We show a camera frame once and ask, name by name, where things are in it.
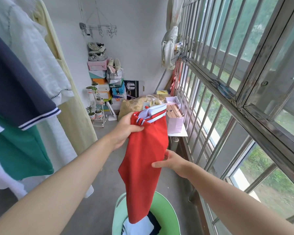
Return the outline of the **pale yellow garment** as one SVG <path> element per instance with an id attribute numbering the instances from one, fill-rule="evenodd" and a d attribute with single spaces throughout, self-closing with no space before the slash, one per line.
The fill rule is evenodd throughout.
<path id="1" fill-rule="evenodd" d="M 51 17 L 42 0 L 36 2 L 33 20 L 46 28 L 47 35 L 45 41 L 71 84 L 74 97 L 60 105 L 62 112 L 58 119 L 75 152 L 77 155 L 80 155 L 97 140 L 95 130 L 75 87 Z"/>

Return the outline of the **white small table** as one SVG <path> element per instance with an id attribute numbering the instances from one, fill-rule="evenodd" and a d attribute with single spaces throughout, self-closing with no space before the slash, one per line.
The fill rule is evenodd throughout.
<path id="1" fill-rule="evenodd" d="M 182 125 L 181 132 L 180 133 L 169 133 L 168 139 L 169 139 L 169 150 L 176 152 L 177 146 L 180 141 L 180 137 L 188 137 L 188 133 L 186 130 L 185 125 Z"/>

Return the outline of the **person's right forearm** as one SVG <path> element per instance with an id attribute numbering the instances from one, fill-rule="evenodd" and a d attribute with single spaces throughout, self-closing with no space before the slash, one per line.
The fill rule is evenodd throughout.
<path id="1" fill-rule="evenodd" d="M 294 235 L 293 224 L 196 164 L 185 176 L 232 235 Z"/>

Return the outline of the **green plastic laundry basket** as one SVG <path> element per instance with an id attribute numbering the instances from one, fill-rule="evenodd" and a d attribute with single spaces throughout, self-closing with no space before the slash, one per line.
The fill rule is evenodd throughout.
<path id="1" fill-rule="evenodd" d="M 158 235 L 180 235 L 179 221 L 171 203 L 159 192 L 155 192 L 150 207 L 161 226 Z M 126 193 L 120 195 L 114 208 L 112 235 L 121 235 L 123 222 L 128 217 Z"/>

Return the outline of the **orange clothes hangers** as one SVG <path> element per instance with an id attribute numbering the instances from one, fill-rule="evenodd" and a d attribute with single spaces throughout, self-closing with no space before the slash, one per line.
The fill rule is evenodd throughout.
<path id="1" fill-rule="evenodd" d="M 181 75 L 181 66 L 182 66 L 182 58 L 177 58 L 175 63 L 175 68 L 172 72 L 172 81 L 170 86 L 170 96 L 175 96 L 175 90 L 177 88 L 178 83 L 180 82 L 180 75 Z"/>

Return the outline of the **navy and green polo shirt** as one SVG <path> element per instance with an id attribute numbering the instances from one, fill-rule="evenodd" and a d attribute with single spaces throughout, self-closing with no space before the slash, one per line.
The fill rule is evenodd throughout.
<path id="1" fill-rule="evenodd" d="M 53 174 L 36 124 L 60 112 L 0 38 L 0 170 L 14 180 Z"/>

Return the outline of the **white shoes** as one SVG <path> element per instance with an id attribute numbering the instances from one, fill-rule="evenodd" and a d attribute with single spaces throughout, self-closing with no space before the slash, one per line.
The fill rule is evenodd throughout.
<path id="1" fill-rule="evenodd" d="M 113 73 L 121 70 L 121 63 L 120 63 L 119 59 L 110 58 L 108 60 L 107 68 Z"/>

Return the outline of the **person's right hand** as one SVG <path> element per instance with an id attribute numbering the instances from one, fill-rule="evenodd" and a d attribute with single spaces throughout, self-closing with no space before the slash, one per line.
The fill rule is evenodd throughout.
<path id="1" fill-rule="evenodd" d="M 162 161 L 171 161 L 171 170 L 175 171 L 180 177 L 188 178 L 187 170 L 190 168 L 191 162 L 185 160 L 174 151 L 168 149 L 166 149 L 165 156 Z"/>

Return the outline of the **grey sneaker pair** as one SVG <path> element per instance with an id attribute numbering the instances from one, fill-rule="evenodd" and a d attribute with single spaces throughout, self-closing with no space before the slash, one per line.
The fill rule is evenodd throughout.
<path id="1" fill-rule="evenodd" d="M 88 53 L 88 60 L 95 62 L 95 61 L 104 61 L 107 57 L 104 52 L 96 52 L 96 51 L 90 51 Z"/>

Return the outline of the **stack of shoe boxes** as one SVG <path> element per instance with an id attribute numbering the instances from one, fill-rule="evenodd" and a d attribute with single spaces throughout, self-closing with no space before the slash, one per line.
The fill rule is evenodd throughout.
<path id="1" fill-rule="evenodd" d="M 121 103 L 126 99 L 126 89 L 124 78 L 115 83 L 109 84 L 106 79 L 106 71 L 108 60 L 87 63 L 89 68 L 89 76 L 91 82 L 98 82 L 98 89 L 102 92 L 102 97 L 105 101 L 105 107 L 109 110 L 106 102 L 109 101 L 116 114 L 119 114 Z"/>

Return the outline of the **white textured blouse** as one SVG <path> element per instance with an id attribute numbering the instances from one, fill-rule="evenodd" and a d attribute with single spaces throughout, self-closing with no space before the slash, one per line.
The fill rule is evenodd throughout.
<path id="1" fill-rule="evenodd" d="M 74 93 L 44 37 L 46 29 L 34 22 L 14 1 L 0 0 L 0 37 L 14 52 L 48 97 L 57 105 Z"/>

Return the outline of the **red polo shirt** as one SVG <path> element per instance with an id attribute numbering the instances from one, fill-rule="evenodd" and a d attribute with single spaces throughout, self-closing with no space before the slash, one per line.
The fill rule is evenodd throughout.
<path id="1" fill-rule="evenodd" d="M 148 215 L 161 173 L 152 163 L 162 161 L 168 147 L 167 105 L 155 105 L 134 112 L 131 125 L 143 127 L 129 135 L 125 157 L 118 172 L 125 183 L 129 222 L 135 224 Z"/>

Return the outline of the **person's left hand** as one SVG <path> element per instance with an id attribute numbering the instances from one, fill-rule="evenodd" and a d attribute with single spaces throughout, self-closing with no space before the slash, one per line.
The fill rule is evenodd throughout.
<path id="1" fill-rule="evenodd" d="M 113 150 L 121 147 L 125 140 L 131 134 L 129 131 L 129 125 L 131 125 L 131 117 L 134 112 L 130 112 L 122 117 L 117 126 L 109 133 L 110 142 L 113 145 Z"/>

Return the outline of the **brown cardboard box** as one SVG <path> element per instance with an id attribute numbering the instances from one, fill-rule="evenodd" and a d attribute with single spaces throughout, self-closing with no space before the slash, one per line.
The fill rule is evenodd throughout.
<path id="1" fill-rule="evenodd" d="M 176 103 L 166 104 L 166 115 L 168 118 L 182 118 L 183 113 L 180 111 L 180 107 Z"/>

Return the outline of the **person's left forearm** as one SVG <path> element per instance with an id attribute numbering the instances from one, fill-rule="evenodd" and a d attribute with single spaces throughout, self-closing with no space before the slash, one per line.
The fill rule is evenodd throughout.
<path id="1" fill-rule="evenodd" d="M 107 134 L 33 189 L 0 218 L 0 235 L 60 235 L 108 156 L 126 138 Z"/>

